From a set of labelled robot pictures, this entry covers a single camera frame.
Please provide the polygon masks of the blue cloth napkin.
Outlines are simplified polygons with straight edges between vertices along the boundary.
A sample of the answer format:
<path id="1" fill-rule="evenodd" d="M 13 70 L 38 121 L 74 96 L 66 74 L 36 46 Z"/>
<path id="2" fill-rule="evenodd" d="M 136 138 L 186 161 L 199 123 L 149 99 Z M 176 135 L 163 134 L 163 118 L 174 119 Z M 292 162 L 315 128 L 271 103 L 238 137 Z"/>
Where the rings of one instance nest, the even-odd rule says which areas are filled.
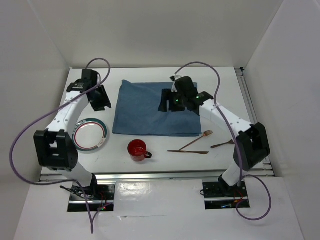
<path id="1" fill-rule="evenodd" d="M 171 82 L 122 80 L 112 133 L 133 136 L 196 137 L 202 133 L 200 117 L 188 110 L 161 112 L 162 90 Z"/>

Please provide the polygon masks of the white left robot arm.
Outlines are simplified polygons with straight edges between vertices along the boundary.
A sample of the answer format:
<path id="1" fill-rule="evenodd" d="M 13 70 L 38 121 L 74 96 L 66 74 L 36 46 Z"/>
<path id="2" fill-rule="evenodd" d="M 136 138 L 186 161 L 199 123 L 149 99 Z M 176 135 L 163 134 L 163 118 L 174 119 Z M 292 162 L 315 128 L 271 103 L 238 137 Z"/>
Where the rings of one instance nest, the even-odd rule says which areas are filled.
<path id="1" fill-rule="evenodd" d="M 64 104 L 53 121 L 33 136 L 40 166 L 80 183 L 80 192 L 88 200 L 97 197 L 98 182 L 96 176 L 79 163 L 72 136 L 80 115 L 88 105 L 95 112 L 112 106 L 100 79 L 97 71 L 82 70 L 81 78 L 67 87 Z"/>

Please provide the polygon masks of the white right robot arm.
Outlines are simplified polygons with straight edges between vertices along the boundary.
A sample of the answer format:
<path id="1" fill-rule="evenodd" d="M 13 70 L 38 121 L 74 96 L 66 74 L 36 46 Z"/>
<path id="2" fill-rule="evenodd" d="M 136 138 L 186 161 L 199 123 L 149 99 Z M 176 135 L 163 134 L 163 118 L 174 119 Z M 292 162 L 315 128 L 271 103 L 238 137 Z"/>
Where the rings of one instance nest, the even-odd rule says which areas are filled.
<path id="1" fill-rule="evenodd" d="M 161 93 L 160 112 L 188 110 L 230 132 L 235 144 L 233 163 L 218 178 L 218 190 L 230 196 L 236 185 L 257 164 L 270 155 L 267 131 L 263 124 L 246 121 L 219 103 L 209 93 L 198 92 L 189 76 L 172 76 L 173 85 Z"/>

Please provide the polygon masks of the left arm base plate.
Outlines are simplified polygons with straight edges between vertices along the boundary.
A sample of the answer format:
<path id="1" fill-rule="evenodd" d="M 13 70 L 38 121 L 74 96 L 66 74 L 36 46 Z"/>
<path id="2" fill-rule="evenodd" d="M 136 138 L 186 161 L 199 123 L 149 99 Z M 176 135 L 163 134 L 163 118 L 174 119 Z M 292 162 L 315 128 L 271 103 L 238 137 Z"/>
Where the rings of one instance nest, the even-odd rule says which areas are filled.
<path id="1" fill-rule="evenodd" d="M 88 205 L 90 212 L 96 212 L 98 210 L 102 212 L 114 211 L 114 198 L 115 198 L 115 184 L 98 185 L 96 193 L 88 193 Z M 60 186 L 61 189 L 69 192 L 69 201 L 67 211 L 69 213 L 86 212 L 85 197 L 77 185 L 67 188 Z"/>

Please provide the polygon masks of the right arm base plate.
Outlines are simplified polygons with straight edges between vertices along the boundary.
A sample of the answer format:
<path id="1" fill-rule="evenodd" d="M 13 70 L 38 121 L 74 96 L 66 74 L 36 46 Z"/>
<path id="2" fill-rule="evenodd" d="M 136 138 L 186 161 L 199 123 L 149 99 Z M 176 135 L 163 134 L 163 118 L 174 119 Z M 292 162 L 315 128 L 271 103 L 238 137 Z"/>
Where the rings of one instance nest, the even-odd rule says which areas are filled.
<path id="1" fill-rule="evenodd" d="M 199 194 L 204 197 L 206 210 L 235 209 L 238 203 L 239 208 L 250 208 L 248 192 L 244 182 L 228 191 L 223 191 L 217 181 L 203 182 Z"/>

